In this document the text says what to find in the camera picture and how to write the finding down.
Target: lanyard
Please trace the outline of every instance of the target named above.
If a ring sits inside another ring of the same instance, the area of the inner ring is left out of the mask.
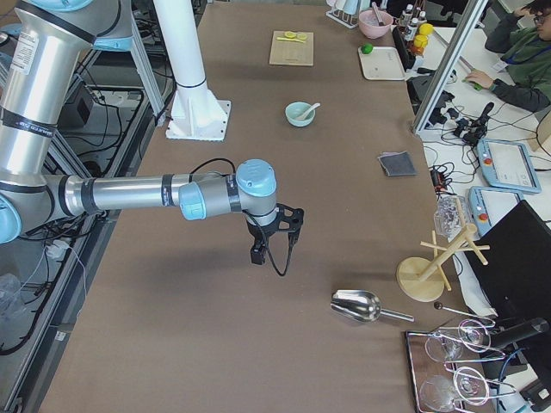
[[[539,39],[533,39],[533,40],[529,43],[529,45],[531,45],[532,43],[537,42],[538,40],[539,40]],[[529,61],[532,60],[533,58],[536,58],[536,57],[539,56],[540,54],[544,54],[545,52],[548,52],[548,51],[550,51],[550,50],[551,50],[551,46],[547,46],[545,49],[541,49],[538,53],[536,53],[536,54],[530,56],[529,58],[527,58],[527,59],[525,59],[525,60],[523,60],[523,61],[521,61],[521,62],[515,61],[515,57],[517,56],[517,54],[518,54],[518,52],[519,52],[519,51],[517,50],[516,52],[513,53],[512,56],[510,56],[509,58],[507,58],[507,59],[505,60],[505,63],[508,64],[508,65],[521,65],[522,63],[529,62]]]

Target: green ball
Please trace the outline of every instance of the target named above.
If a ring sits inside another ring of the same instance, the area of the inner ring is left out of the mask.
[[[373,45],[371,43],[366,43],[362,46],[363,54],[370,54],[373,51]]]

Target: computer screen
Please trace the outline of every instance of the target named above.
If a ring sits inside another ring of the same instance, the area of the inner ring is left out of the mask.
[[[467,259],[505,328],[542,317],[551,323],[551,230],[526,200],[521,200],[478,242],[484,266]],[[518,343],[538,379],[551,389],[551,332]]]

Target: person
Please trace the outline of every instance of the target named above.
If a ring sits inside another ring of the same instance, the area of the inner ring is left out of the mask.
[[[517,22],[527,15],[533,17],[536,26],[518,29]],[[530,112],[551,105],[551,0],[535,0],[515,9],[488,36],[485,47],[503,53],[502,66],[515,85],[478,70],[467,75],[467,81]]]

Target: white tray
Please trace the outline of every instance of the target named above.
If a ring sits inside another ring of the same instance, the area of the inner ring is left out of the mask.
[[[404,80],[406,73],[394,47],[374,47],[370,54],[363,54],[358,47],[363,76],[368,80]]]

